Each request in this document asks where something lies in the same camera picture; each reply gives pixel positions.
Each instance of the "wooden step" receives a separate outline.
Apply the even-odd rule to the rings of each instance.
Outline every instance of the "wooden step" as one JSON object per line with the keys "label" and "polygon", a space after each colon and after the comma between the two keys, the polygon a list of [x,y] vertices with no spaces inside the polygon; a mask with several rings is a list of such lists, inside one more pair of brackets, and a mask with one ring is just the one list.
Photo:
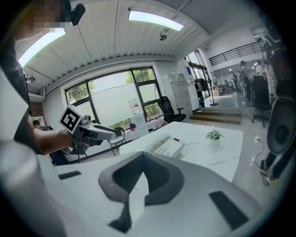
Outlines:
{"label": "wooden step", "polygon": [[241,117],[242,111],[241,111],[241,109],[200,108],[199,112],[195,111],[194,114]]}
{"label": "wooden step", "polygon": [[227,124],[241,124],[241,116],[228,116],[228,115],[208,115],[208,114],[193,114],[190,119],[204,120],[211,122],[227,123]]}

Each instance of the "floor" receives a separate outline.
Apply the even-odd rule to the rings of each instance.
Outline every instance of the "floor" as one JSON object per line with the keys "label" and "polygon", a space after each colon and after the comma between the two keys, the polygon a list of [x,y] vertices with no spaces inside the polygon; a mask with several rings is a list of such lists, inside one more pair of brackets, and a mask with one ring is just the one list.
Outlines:
{"label": "floor", "polygon": [[[215,106],[218,108],[234,108],[241,107],[242,108],[242,122],[240,125],[231,125],[226,123],[218,123],[218,122],[209,122],[209,121],[201,121],[201,120],[193,120],[190,119],[187,123],[191,124],[199,124],[199,125],[207,125],[216,128],[229,128],[234,130],[241,130],[244,134],[243,137],[243,145],[241,150],[240,161],[234,175],[232,183],[244,190],[250,196],[252,196],[255,200],[258,201],[259,205],[263,208],[273,201],[275,201],[280,194],[283,193],[285,188],[285,184],[287,183],[288,178],[292,172],[292,164],[288,165],[284,173],[278,182],[265,186],[263,183],[263,175],[260,173],[259,168],[255,164],[255,156],[259,154],[262,149],[263,152],[257,157],[257,164],[260,164],[260,161],[266,157],[267,154],[267,128],[268,122],[265,127],[259,128],[256,123],[252,123],[252,119],[250,118],[250,114],[253,115],[254,108],[250,106],[243,107],[242,102],[242,94],[232,94],[227,96],[216,96],[214,97],[214,101],[218,102],[219,105]],[[212,103],[212,99],[207,98],[205,101],[206,106]],[[260,140],[263,142],[254,142],[254,138],[258,136]],[[116,155],[119,155],[119,150],[114,150]],[[84,162],[89,162],[98,159],[104,159],[108,157],[114,156],[112,151],[104,153],[99,156],[95,156],[90,158]]]}

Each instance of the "white plant pot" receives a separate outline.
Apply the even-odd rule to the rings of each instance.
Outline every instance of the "white plant pot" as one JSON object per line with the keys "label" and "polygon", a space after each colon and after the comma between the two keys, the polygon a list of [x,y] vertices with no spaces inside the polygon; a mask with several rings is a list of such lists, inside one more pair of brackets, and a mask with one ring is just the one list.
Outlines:
{"label": "white plant pot", "polygon": [[218,146],[218,145],[220,144],[220,138],[217,139],[217,140],[212,140],[212,139],[210,139],[210,144],[211,144],[212,146]]}

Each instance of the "black metal railing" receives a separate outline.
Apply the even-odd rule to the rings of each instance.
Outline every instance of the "black metal railing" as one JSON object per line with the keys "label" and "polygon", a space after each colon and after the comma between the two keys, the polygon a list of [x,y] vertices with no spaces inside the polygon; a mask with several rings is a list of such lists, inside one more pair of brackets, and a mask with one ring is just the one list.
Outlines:
{"label": "black metal railing", "polygon": [[248,54],[255,54],[261,52],[258,43],[246,44],[233,50],[226,51],[222,54],[210,58],[212,66],[222,62],[229,61],[234,58],[242,57]]}

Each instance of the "small plant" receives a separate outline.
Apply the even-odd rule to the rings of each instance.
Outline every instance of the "small plant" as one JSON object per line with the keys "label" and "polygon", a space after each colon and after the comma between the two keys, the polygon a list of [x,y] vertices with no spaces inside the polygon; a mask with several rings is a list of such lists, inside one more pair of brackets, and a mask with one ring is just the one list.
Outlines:
{"label": "small plant", "polygon": [[213,128],[212,131],[208,132],[206,139],[218,140],[220,137],[224,137],[219,131]]}

